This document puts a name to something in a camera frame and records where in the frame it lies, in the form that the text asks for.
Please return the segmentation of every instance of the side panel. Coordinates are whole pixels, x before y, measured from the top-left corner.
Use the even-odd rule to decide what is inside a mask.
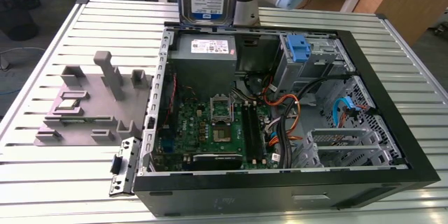
[[[381,184],[136,192],[156,217],[360,207],[402,187]]]
[[[397,142],[405,158],[405,163],[409,165],[409,168],[413,169],[421,180],[438,181],[440,177],[436,170],[421,150],[417,140],[414,139],[398,109],[393,104],[390,96],[386,93],[381,81],[356,43],[352,33],[349,31],[337,31],[337,36],[378,109],[378,114],[382,117],[389,132]]]

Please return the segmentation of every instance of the metal mesh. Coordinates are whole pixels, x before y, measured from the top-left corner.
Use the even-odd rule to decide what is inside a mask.
[[[380,134],[361,128],[309,131],[302,149],[310,148],[317,151],[316,158],[325,167],[386,166],[392,160],[380,147]]]
[[[340,88],[340,92],[338,95],[336,97],[344,97],[344,96],[349,96],[353,103],[356,105],[362,105],[362,106],[368,106],[366,103],[366,98],[361,92],[361,89],[356,83],[356,81],[353,79],[349,79],[345,83],[345,85],[342,87],[337,87]],[[334,103],[334,99],[326,103],[325,105],[325,109],[322,111],[324,113],[324,118],[326,121],[326,124],[329,127],[334,128],[336,125],[333,124],[333,120],[332,120],[332,105]],[[397,147],[394,145],[394,141],[393,138],[390,136],[390,134],[384,130],[385,126],[384,126],[384,122],[380,116],[376,115],[366,115],[364,110],[360,111],[360,113],[357,114],[357,116],[354,118],[346,118],[345,123],[342,128],[364,128],[364,129],[369,129],[376,131],[381,138],[380,138],[380,145],[382,146],[390,146],[389,147],[389,154],[392,156],[392,158],[397,158],[401,157],[401,154],[398,153]]]

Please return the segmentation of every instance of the gray power supply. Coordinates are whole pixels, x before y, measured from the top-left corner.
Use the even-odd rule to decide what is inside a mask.
[[[200,101],[216,94],[229,95],[236,69],[233,36],[181,35],[169,62],[178,85],[192,87]]]

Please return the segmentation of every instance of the cable connector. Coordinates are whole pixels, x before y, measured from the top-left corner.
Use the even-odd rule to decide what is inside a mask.
[[[349,76],[358,76],[357,71],[346,71],[345,74],[349,75]]]
[[[354,103],[352,101],[352,98],[349,96],[345,96],[342,98],[338,98],[334,101],[333,104],[333,111],[332,111],[332,116],[333,116],[333,124],[337,125],[337,108],[338,108],[338,103],[342,102],[345,104],[345,107],[342,108],[346,116],[354,117],[357,116],[361,108],[354,106]]]

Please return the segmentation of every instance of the motherboard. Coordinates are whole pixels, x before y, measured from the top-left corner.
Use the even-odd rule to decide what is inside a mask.
[[[256,123],[249,127],[256,129],[254,136],[246,141],[246,134],[250,132],[244,122],[248,108],[256,112]],[[228,122],[213,120],[230,118]],[[268,169],[274,164],[266,162],[266,150],[261,133],[265,120],[269,118],[269,108],[265,105],[249,106],[241,103],[232,103],[228,107],[225,102],[185,102],[178,106],[177,130],[172,136],[160,138],[161,151],[154,156],[157,170],[184,171],[192,170],[196,155],[204,159],[226,159],[226,165],[232,164],[236,157],[241,163],[238,169]],[[252,158],[252,150],[258,151],[260,158]]]

